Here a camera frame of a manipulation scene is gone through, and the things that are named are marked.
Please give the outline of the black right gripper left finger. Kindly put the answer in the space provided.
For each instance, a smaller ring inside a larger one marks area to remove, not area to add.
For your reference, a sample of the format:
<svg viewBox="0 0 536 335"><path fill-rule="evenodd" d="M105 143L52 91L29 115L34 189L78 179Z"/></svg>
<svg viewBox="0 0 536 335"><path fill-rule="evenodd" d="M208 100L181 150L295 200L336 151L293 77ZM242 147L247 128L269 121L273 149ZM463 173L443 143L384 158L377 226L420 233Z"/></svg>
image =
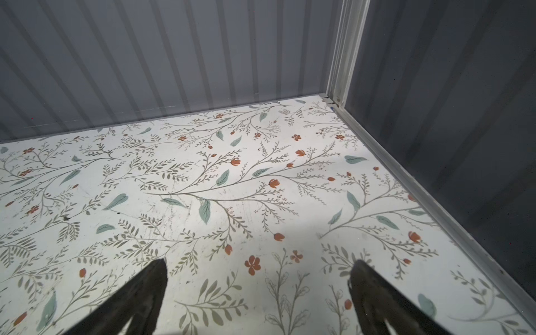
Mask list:
<svg viewBox="0 0 536 335"><path fill-rule="evenodd" d="M168 283L166 261L153 260L67 334L153 334Z"/></svg>

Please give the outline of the aluminium corner frame post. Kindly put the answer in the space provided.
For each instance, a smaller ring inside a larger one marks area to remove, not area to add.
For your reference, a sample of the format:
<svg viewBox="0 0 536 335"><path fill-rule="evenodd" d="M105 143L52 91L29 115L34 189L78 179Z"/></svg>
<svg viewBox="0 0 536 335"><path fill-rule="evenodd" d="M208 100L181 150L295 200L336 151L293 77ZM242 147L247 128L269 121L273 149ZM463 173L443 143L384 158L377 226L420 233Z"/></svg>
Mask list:
<svg viewBox="0 0 536 335"><path fill-rule="evenodd" d="M344 108L353 78L371 0L342 1L327 96Z"/></svg>

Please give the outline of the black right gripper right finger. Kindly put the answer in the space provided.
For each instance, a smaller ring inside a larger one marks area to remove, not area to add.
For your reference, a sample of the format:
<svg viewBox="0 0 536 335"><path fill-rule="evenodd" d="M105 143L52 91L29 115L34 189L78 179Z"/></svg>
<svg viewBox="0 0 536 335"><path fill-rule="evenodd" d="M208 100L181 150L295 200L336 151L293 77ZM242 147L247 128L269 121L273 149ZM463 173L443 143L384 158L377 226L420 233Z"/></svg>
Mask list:
<svg viewBox="0 0 536 335"><path fill-rule="evenodd" d="M348 289L363 334L449 334L363 260L354 263Z"/></svg>

